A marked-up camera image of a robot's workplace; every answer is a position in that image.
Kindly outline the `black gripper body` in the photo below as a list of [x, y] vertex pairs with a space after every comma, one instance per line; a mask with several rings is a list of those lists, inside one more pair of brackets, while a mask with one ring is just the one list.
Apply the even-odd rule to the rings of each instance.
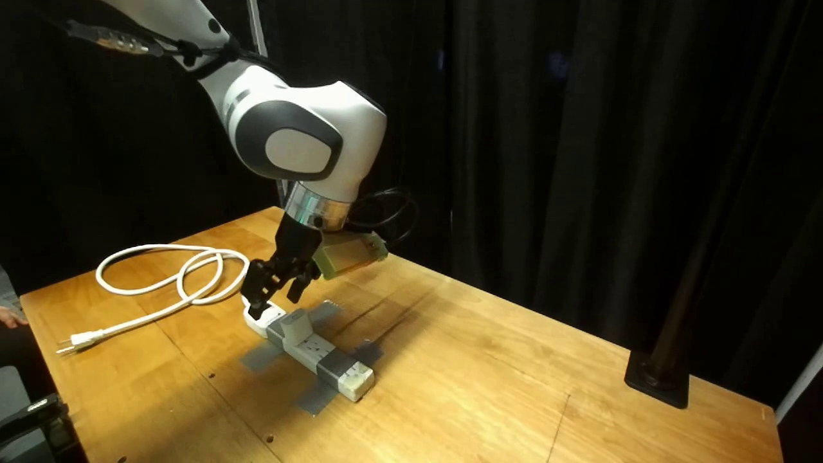
[[270, 261], [252, 261], [246, 279], [252, 283], [313, 282], [319, 276], [313, 252], [322, 231], [286, 217], [275, 231], [275, 252]]

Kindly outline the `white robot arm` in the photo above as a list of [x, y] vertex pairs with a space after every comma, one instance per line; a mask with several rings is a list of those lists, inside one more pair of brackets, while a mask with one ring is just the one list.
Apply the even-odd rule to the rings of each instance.
[[66, 20], [66, 33], [124, 55], [171, 56], [211, 98], [239, 162], [264, 180], [291, 184], [275, 256], [248, 266], [241, 298], [252, 318], [282, 287], [297, 301], [319, 276], [322, 238], [346, 226], [382, 145], [386, 114], [344, 82], [291, 87], [241, 51], [201, 0], [102, 4], [131, 28]]

